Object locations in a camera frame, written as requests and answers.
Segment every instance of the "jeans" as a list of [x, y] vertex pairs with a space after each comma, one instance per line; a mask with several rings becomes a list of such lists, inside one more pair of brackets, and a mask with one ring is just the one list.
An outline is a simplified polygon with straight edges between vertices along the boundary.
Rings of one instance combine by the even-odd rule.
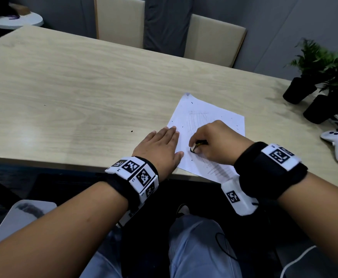
[[[230, 277], [242, 278], [237, 261], [225, 254], [215, 239], [223, 233], [219, 224], [194, 215], [176, 219], [169, 230], [169, 260], [171, 278]], [[81, 278], [122, 278], [119, 250], [120, 239], [112, 230], [102, 243]], [[236, 257], [227, 239], [218, 236], [222, 248]]]

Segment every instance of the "flower pot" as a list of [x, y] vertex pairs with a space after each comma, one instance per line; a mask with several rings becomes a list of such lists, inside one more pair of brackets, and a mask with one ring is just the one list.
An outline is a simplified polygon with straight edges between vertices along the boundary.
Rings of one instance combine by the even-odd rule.
[[338, 102], [323, 94], [318, 95], [304, 111], [304, 117], [315, 124], [320, 124], [338, 114]]
[[289, 103], [298, 104], [316, 89], [316, 86], [310, 81], [304, 78], [295, 77], [283, 94], [283, 98]]

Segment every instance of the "person's right hand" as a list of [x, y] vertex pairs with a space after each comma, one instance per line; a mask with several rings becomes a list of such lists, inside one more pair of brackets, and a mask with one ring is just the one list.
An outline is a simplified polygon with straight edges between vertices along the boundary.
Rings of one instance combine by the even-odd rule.
[[197, 140], [207, 140], [208, 145], [200, 145], [194, 151], [204, 154], [210, 161], [233, 165], [240, 155], [254, 142], [238, 134], [220, 120], [198, 128], [190, 138], [192, 147]]

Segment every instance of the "beige chair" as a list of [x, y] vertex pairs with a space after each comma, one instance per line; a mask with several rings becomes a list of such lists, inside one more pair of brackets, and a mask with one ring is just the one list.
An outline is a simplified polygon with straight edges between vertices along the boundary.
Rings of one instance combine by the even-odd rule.
[[[100, 40], [143, 48], [144, 1], [95, 0], [97, 37]], [[232, 67], [246, 29], [193, 14], [185, 58]]]

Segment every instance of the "person's left hand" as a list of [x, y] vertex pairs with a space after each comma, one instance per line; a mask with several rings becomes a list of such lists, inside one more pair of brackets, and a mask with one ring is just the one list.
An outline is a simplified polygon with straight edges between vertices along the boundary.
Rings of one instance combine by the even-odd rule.
[[183, 151], [175, 153], [179, 138], [176, 127], [165, 127], [159, 132], [149, 133], [134, 149], [132, 156], [138, 156], [150, 161], [159, 174], [159, 181], [166, 179], [178, 166]]

